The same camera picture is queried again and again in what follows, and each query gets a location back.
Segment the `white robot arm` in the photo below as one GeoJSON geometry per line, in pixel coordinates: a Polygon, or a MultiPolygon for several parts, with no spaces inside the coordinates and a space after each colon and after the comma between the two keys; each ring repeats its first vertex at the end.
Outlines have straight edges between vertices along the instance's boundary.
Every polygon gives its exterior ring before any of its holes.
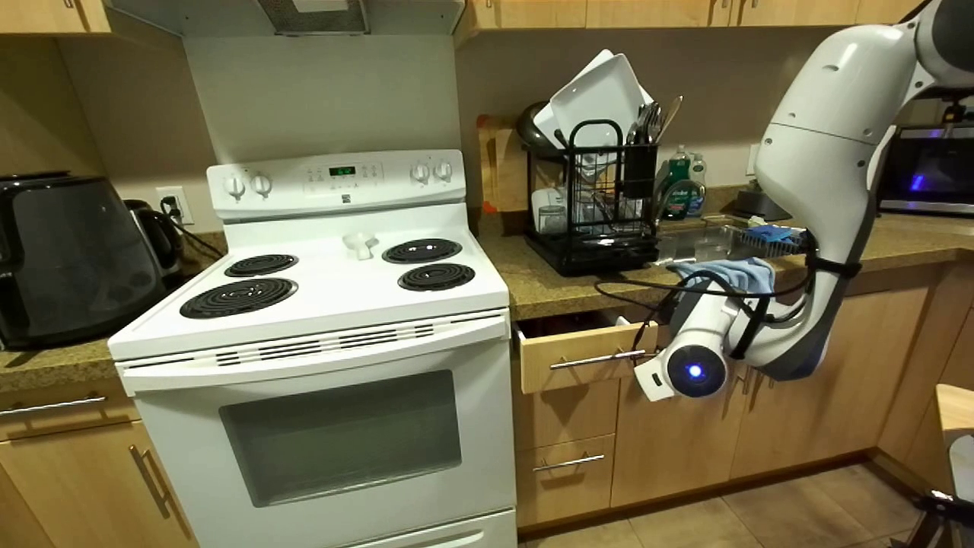
{"type": "Polygon", "coordinates": [[[974,5],[930,0],[903,24],[830,34],[799,67],[758,147],[758,185],[809,230],[809,286],[793,304],[685,292],[674,340],[635,366],[648,400],[708,397],[728,352],[777,381],[807,379],[824,356],[845,280],[875,227],[875,176],[895,118],[927,88],[974,88],[974,5]]]}

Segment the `wooden floor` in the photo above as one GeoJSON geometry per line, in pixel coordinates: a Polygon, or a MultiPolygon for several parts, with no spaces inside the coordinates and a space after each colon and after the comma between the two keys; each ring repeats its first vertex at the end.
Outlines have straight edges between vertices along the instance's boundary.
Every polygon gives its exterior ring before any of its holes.
{"type": "Polygon", "coordinates": [[[704,501],[519,548],[882,548],[918,512],[863,466],[704,501]]]}

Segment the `stove burner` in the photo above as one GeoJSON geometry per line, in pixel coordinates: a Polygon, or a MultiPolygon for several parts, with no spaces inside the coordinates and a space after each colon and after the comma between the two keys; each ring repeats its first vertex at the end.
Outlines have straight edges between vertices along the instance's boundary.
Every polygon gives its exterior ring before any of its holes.
{"type": "Polygon", "coordinates": [[[420,241],[404,241],[400,247],[391,247],[385,254],[388,262],[412,265],[412,262],[434,262],[457,256],[462,247],[457,241],[445,239],[420,239],[420,241]]]}
{"type": "Polygon", "coordinates": [[[422,265],[402,274],[400,286],[412,292],[438,292],[438,291],[462,286],[469,280],[476,280],[476,268],[438,262],[438,265],[422,265]]]}
{"type": "Polygon", "coordinates": [[[275,274],[283,270],[290,265],[294,265],[294,256],[280,256],[280,254],[267,254],[267,256],[250,256],[242,262],[233,262],[232,268],[226,268],[228,279],[255,279],[255,274],[275,274]]]}
{"type": "Polygon", "coordinates": [[[192,319],[250,314],[290,298],[294,291],[298,283],[283,279],[236,280],[190,298],[180,314],[192,319]]]}

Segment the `dish rack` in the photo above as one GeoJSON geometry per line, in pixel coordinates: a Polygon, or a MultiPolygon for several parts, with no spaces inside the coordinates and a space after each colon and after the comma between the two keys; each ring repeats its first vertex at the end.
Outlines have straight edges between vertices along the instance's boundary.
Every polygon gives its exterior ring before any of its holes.
{"type": "Polygon", "coordinates": [[[575,124],[560,154],[527,147],[533,250],[567,279],[654,262],[654,164],[656,147],[623,142],[611,118],[575,124]],[[577,147],[585,131],[602,131],[609,147],[577,147]]]}

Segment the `white electric stove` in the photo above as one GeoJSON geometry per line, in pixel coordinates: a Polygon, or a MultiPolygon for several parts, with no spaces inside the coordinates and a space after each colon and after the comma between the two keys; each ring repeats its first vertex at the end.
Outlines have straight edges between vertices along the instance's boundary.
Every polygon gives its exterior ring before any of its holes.
{"type": "Polygon", "coordinates": [[[469,232],[462,157],[207,182],[226,259],[111,338],[201,543],[513,546],[507,291],[469,232]]]}

